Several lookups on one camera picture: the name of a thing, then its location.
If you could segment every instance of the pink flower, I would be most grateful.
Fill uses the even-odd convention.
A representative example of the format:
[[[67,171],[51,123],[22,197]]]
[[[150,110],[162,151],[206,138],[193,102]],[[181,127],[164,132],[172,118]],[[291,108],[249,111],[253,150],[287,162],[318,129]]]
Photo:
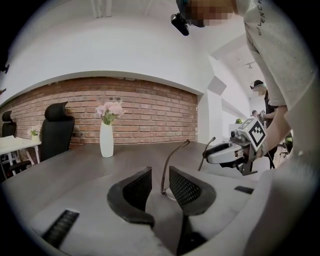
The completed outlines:
[[[106,103],[104,103],[104,107],[106,110],[108,110],[111,106],[114,106],[115,104],[111,101],[107,101]]]
[[[122,115],[124,113],[124,110],[123,110],[122,106],[120,106],[120,105],[110,106],[109,111],[116,116]]]
[[[101,105],[101,106],[98,106],[95,110],[99,116],[104,116],[107,111],[107,108],[105,107],[105,105]]]

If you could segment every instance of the white ceiling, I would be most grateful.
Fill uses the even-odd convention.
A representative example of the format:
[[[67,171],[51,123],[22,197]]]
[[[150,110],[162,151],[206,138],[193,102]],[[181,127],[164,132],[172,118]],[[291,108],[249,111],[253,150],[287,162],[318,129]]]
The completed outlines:
[[[168,23],[170,22],[170,16],[178,11],[176,0],[112,1],[112,13],[148,16]],[[21,32],[23,34],[21,36],[23,41],[16,43],[16,47],[11,49],[12,55],[14,56],[17,51],[23,49],[35,37],[47,31],[50,27],[64,23],[70,19],[93,17],[93,15],[92,0],[49,1],[32,17],[27,29]],[[197,27],[190,28],[190,36],[193,37],[199,47],[211,55],[219,51],[230,41],[244,34],[245,26],[240,16],[235,16],[219,26],[208,26],[201,29]],[[247,46],[244,44],[241,47],[235,48],[235,50],[228,48],[225,53],[220,55],[220,61],[224,62],[231,69],[247,95],[254,97],[250,90],[250,84],[256,79],[263,80],[263,76],[256,63],[251,65],[252,69],[249,69],[249,66],[244,66],[254,61]]]

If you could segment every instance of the white vase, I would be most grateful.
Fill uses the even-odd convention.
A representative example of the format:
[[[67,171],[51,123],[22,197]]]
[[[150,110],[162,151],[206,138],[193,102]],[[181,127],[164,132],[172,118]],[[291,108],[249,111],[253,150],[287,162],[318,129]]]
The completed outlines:
[[[112,125],[106,125],[101,122],[100,127],[100,150],[104,158],[110,158],[114,155],[114,136]]]
[[[39,143],[39,142],[40,142],[40,136],[39,136],[39,135],[32,135],[32,136],[31,136],[31,140],[32,140],[34,143]]]

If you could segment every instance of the gray table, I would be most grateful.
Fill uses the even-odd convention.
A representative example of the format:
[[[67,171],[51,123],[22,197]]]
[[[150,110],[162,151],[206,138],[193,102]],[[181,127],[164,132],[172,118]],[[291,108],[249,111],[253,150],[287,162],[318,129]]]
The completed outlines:
[[[100,200],[105,204],[106,194],[115,182],[143,170],[146,166],[150,166],[152,167],[152,191],[147,201],[146,212],[154,216],[155,227],[153,228],[154,233],[149,230],[143,230],[143,232],[152,237],[153,242],[149,239],[145,240],[146,235],[137,239],[139,241],[145,240],[144,243],[149,245],[148,250],[159,251],[160,241],[157,240],[159,238],[174,253],[181,232],[182,211],[177,202],[160,194],[160,184],[168,155],[181,143],[115,145],[114,156],[111,158],[103,158],[98,145],[84,145],[17,174],[5,181],[2,188],[21,223],[32,228],[39,235],[48,228],[41,223],[51,224],[65,209],[63,207],[70,205],[81,209],[79,218],[88,214],[94,216],[94,220],[101,220],[101,225],[98,224],[99,222],[92,224],[91,231],[98,232],[97,230],[101,229],[101,232],[103,232],[103,228],[111,230],[114,227],[105,224],[104,217],[100,216],[101,212],[104,211],[101,207],[102,203],[97,203],[97,201]],[[236,169],[221,168],[219,165],[208,164],[206,161],[203,163],[201,174],[199,174],[197,169],[202,159],[204,147],[204,144],[191,142],[171,157],[169,166],[176,166],[183,171],[194,173],[197,178],[204,181],[207,179],[206,176],[213,177],[213,175],[205,172],[243,179]],[[231,180],[231,184],[234,186],[236,179],[232,178]],[[245,181],[248,186],[252,185],[252,182],[250,180]],[[165,187],[168,186],[169,172],[167,172],[165,182]],[[106,214],[113,218],[112,221],[110,219],[110,223],[119,222],[118,224],[122,225],[121,228],[127,230],[128,237],[132,237],[136,229],[131,229],[125,221],[113,212],[108,211]],[[83,224],[82,228],[87,229],[88,233],[90,232],[90,226]],[[82,241],[80,237],[76,241],[67,241],[67,239],[67,244],[75,243],[75,246],[77,246],[76,243],[80,245]],[[97,243],[96,248],[104,246],[103,239],[95,239],[95,241]],[[121,243],[117,244],[116,241],[113,244],[121,247]],[[123,255],[128,254],[124,248],[122,250]],[[161,248],[160,251],[162,252],[161,255],[170,254],[165,248]]]

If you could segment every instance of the headrest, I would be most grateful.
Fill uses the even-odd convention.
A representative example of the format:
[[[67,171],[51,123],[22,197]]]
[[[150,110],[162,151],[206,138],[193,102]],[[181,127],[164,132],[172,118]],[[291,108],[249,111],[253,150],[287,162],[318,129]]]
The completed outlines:
[[[44,112],[45,119],[47,119],[49,122],[59,122],[68,119],[65,109],[67,103],[68,101],[55,103],[48,106]]]
[[[2,115],[2,121],[4,121],[4,122],[12,122],[12,119],[10,117],[11,112],[12,112],[11,110],[7,111],[7,112],[4,112],[3,115]]]

